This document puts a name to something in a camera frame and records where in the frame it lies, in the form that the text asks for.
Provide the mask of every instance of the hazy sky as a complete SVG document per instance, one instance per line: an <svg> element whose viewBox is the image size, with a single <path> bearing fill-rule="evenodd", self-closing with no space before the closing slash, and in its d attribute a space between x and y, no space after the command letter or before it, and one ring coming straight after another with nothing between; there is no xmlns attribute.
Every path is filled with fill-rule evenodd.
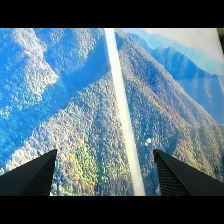
<svg viewBox="0 0 224 224"><path fill-rule="evenodd" d="M199 48L224 62L216 28L144 28L148 33L161 34L186 46Z"/></svg>

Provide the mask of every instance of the black object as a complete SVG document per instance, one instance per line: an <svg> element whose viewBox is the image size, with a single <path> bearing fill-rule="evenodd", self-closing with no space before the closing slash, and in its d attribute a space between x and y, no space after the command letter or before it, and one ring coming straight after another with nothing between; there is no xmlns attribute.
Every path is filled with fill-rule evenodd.
<svg viewBox="0 0 224 224"><path fill-rule="evenodd" d="M57 150L0 176L0 195L49 196Z"/></svg>
<svg viewBox="0 0 224 224"><path fill-rule="evenodd" d="M184 162L153 151L162 196L224 196L224 184Z"/></svg>

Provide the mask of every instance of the black ridged object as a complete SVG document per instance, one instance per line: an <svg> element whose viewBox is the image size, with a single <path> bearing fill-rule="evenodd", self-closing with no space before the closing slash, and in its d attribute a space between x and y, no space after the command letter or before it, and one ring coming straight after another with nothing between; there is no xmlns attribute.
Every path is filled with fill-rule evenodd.
<svg viewBox="0 0 224 224"><path fill-rule="evenodd" d="M224 184L184 162L153 151L162 196L224 196Z"/></svg>
<svg viewBox="0 0 224 224"><path fill-rule="evenodd" d="M49 196L57 150L0 176L0 195Z"/></svg>

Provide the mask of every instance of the white cable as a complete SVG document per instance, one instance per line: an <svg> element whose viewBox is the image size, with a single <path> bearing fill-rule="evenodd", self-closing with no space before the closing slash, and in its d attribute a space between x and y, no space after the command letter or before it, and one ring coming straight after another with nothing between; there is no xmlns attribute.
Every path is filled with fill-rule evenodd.
<svg viewBox="0 0 224 224"><path fill-rule="evenodd" d="M131 125L131 118L121 72L114 28L104 28L104 30L134 195L145 196L145 189L135 145L134 133Z"/></svg>

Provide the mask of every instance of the white vertical stripe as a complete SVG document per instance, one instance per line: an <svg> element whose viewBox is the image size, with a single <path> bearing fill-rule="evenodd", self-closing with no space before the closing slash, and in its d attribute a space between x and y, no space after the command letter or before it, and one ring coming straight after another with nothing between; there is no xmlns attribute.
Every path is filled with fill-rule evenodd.
<svg viewBox="0 0 224 224"><path fill-rule="evenodd" d="M138 161L138 154L134 140L134 133L131 125L127 98L125 94L114 28L105 28L104 30L134 194L136 196L144 196L144 184Z"/></svg>

